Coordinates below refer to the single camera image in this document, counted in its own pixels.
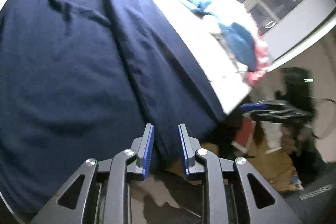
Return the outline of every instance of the pink fabric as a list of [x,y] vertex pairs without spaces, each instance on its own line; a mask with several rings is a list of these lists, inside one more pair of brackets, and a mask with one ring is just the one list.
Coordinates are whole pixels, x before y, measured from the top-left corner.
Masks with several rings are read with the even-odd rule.
[[254,52],[257,60],[257,71],[245,74],[246,82],[254,87],[268,70],[268,48],[267,43],[261,38],[259,31],[251,32],[254,38]]

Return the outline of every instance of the black device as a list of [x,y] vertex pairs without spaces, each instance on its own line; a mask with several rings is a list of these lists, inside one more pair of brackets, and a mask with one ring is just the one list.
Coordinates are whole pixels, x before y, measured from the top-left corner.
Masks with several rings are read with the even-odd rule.
[[[178,130],[186,178],[202,181],[201,223],[302,224],[246,159],[218,158],[189,137],[184,124]],[[131,224],[130,181],[146,178],[153,139],[154,126],[147,124],[130,149],[109,160],[86,160],[31,224],[97,224],[99,216],[104,224]]]

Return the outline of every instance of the screw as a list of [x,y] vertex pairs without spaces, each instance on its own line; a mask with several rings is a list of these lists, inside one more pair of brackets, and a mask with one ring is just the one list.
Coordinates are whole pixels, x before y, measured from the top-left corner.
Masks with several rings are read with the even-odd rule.
[[132,149],[126,149],[126,150],[124,151],[124,153],[125,153],[127,156],[132,156],[132,155],[134,155],[134,150],[132,150]]
[[208,150],[204,148],[200,148],[199,150],[197,150],[197,154],[199,154],[200,156],[205,156],[207,153],[208,153]]
[[96,164],[96,160],[95,159],[88,159],[88,160],[86,160],[85,163],[86,163],[87,166],[92,166],[92,165]]
[[242,157],[239,157],[239,158],[236,159],[236,162],[239,165],[244,165],[244,164],[246,164],[246,159],[242,158]]

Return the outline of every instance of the blue cloth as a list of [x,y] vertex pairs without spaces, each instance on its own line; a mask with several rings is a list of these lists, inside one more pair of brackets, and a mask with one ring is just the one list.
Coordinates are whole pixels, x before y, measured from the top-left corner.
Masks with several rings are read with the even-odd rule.
[[179,157],[179,123],[203,138],[224,118],[152,0],[8,0],[0,11],[0,191],[16,212],[38,212],[147,122],[158,165]]
[[213,0],[179,0],[184,6],[186,6],[191,12],[199,15],[213,15],[217,19],[217,23],[221,32],[224,34],[226,43],[230,50],[235,55],[236,59],[247,65],[249,71],[257,70],[257,61],[254,52],[254,39],[251,33],[242,25],[233,22],[231,25],[227,26],[221,20],[227,15],[221,14],[221,9],[217,9],[218,5],[223,5],[223,3],[218,3]]

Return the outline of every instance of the white wall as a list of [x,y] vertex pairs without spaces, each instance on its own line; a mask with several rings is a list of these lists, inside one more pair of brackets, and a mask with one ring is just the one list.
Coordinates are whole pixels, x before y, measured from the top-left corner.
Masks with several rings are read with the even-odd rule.
[[[332,29],[326,36],[316,42],[310,48],[288,61],[281,67],[267,73],[266,81],[272,89],[283,90],[280,69],[282,67],[303,67],[311,71],[314,82],[312,83],[312,96],[316,99],[330,98],[336,100],[336,78],[329,59],[325,54],[325,48],[332,55],[336,63],[336,28]],[[319,107],[319,116],[316,120],[316,135],[320,135],[336,118],[336,106],[332,103],[325,103]],[[336,161],[336,128],[333,133],[324,140],[317,140],[316,147],[325,161]]]

